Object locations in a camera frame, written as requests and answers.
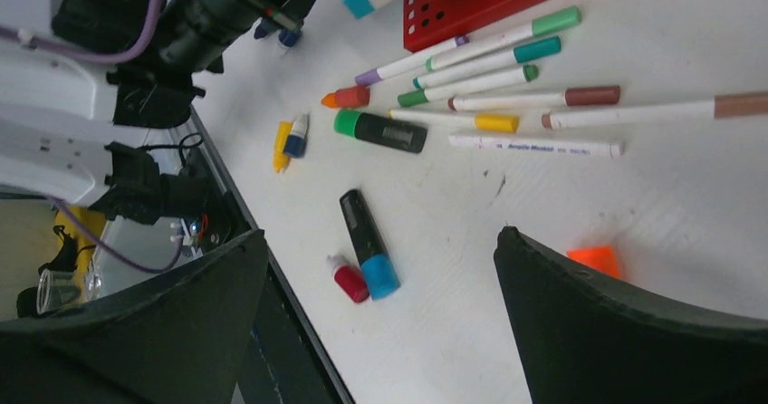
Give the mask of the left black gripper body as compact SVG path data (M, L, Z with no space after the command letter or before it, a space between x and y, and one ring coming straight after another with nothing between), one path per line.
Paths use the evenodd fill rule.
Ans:
M223 55L257 21L298 31L316 0L169 0L148 48L108 75L117 87L116 125L171 129L189 119L205 96L198 72L221 74Z

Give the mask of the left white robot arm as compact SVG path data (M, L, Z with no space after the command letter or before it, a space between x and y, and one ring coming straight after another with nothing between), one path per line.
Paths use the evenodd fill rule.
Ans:
M224 70L225 51L256 24L299 32L316 0L50 0L50 36L1 30L1 183L56 204L151 225L206 213L210 188L163 172L152 147L104 124L172 130Z

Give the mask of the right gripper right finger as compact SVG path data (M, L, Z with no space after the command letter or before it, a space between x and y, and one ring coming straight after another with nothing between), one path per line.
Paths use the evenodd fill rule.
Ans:
M514 226L494 266L535 403L764 403L767 323L661 296Z

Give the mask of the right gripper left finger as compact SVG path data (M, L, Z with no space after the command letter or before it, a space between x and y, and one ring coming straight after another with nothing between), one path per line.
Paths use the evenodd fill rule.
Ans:
M251 256L207 253L115 294L1 325L4 403L227 403Z

